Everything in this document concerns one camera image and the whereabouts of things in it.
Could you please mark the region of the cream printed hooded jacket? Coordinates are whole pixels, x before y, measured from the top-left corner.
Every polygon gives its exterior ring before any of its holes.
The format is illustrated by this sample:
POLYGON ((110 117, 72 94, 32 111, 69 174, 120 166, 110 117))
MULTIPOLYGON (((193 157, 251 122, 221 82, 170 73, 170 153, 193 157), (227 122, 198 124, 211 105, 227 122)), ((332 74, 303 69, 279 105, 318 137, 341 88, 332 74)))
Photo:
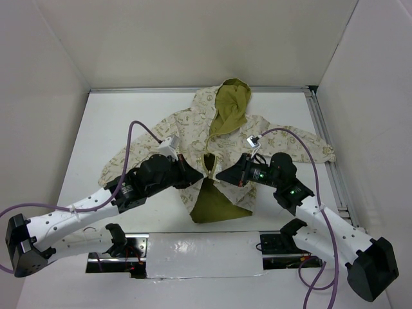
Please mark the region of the cream printed hooded jacket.
POLYGON ((334 162, 333 147, 315 134, 293 126, 273 124, 261 115, 250 115, 247 106, 252 92, 239 79, 229 79, 219 86, 196 92, 189 108, 177 111, 154 126, 153 134, 145 133, 121 149, 103 168, 98 184, 120 176, 124 161, 128 169, 140 164, 158 151, 156 138, 176 135, 177 152, 187 163, 203 174, 203 179, 180 190, 180 198, 195 223, 212 223, 251 216, 256 206, 256 184, 236 187, 220 182, 216 175, 234 165, 243 153, 251 152, 250 135, 271 130, 264 137, 260 154, 270 157, 283 152, 295 162, 334 162))

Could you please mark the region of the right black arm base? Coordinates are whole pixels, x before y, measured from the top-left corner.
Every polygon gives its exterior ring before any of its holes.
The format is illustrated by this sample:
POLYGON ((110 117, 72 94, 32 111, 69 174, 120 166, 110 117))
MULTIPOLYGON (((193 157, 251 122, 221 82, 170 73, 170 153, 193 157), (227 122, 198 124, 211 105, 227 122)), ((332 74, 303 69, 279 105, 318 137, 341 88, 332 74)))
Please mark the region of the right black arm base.
POLYGON ((297 269, 306 260, 304 267, 318 268, 322 261, 312 254, 296 247, 292 238, 280 232, 260 234, 260 241, 255 245, 260 251, 264 270, 297 269))

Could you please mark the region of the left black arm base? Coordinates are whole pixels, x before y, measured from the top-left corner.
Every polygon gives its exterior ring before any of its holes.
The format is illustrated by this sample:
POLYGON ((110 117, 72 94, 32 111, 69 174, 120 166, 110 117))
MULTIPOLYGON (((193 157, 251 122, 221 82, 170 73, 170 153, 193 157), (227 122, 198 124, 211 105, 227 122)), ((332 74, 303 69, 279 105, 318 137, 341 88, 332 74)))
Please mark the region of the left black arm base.
POLYGON ((148 234, 127 234, 119 224, 109 223, 111 246, 103 253, 88 254, 87 274, 129 274, 134 279, 145 279, 148 234))

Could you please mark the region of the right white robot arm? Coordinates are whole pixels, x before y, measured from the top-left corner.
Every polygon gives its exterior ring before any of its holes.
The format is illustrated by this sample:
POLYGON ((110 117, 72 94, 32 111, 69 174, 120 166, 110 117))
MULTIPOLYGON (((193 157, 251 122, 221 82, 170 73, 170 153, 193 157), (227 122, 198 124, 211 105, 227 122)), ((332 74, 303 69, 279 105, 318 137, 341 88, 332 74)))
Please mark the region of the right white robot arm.
POLYGON ((281 229, 283 249, 296 252, 300 248, 345 269, 351 289, 373 302, 399 276, 392 244, 383 237, 373 239, 321 205, 296 173, 286 153, 274 154, 269 164, 257 164, 244 153, 216 177, 238 187, 254 182, 275 188, 276 202, 294 216, 281 229))

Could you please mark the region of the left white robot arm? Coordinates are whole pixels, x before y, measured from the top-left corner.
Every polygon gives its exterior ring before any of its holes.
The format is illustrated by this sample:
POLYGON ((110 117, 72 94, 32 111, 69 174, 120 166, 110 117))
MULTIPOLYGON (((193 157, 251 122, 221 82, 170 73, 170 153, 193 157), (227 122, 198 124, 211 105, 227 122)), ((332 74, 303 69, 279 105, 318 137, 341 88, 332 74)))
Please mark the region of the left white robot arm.
POLYGON ((143 205, 170 187, 186 189, 203 178, 182 155, 173 160, 154 154, 96 193, 67 207, 32 218, 16 214, 8 220, 5 243, 15 277, 30 276, 54 261, 83 252, 101 251, 119 257, 127 238, 116 223, 102 231, 92 225, 143 205))

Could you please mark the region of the white foil tape panel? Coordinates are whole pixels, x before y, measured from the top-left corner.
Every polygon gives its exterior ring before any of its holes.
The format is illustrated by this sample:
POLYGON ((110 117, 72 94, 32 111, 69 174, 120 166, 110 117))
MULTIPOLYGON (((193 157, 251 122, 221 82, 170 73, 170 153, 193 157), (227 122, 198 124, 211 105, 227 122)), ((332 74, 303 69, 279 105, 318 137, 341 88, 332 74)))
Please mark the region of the white foil tape panel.
POLYGON ((258 232, 150 234, 149 279, 254 277, 264 274, 258 232))

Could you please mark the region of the aluminium frame rail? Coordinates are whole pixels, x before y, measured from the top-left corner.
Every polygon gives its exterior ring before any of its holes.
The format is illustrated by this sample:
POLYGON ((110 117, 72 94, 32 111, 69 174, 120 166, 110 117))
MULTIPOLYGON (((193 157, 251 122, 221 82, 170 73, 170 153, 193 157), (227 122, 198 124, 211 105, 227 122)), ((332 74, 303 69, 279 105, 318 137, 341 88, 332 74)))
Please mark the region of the aluminium frame rail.
MULTIPOLYGON (((71 164, 79 167, 81 193, 97 190, 97 180, 105 164, 126 144, 127 136, 140 136, 146 129, 182 109, 187 109, 195 88, 131 88, 91 91, 75 142, 71 164)), ((313 91, 307 87, 254 87, 248 112, 269 122, 291 125, 330 140, 313 91)), ((336 163, 297 165, 298 178, 321 201, 346 221, 359 226, 346 187, 336 163)), ((174 189, 168 189, 124 215, 114 217, 133 232, 239 232, 277 231, 292 219, 277 205, 273 189, 257 188, 257 205, 247 218, 217 223, 192 222, 174 189)))

